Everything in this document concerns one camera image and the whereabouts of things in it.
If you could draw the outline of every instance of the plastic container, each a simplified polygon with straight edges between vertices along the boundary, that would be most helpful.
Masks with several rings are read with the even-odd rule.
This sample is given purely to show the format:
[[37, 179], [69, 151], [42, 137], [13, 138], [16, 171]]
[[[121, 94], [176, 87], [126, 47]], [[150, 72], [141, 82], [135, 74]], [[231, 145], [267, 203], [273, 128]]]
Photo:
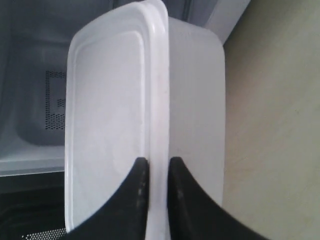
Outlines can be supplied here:
[[102, 15], [73, 38], [65, 122], [65, 221], [72, 230], [150, 164], [145, 239], [165, 239], [170, 157], [222, 202], [225, 65], [217, 36], [168, 18], [160, 0]]

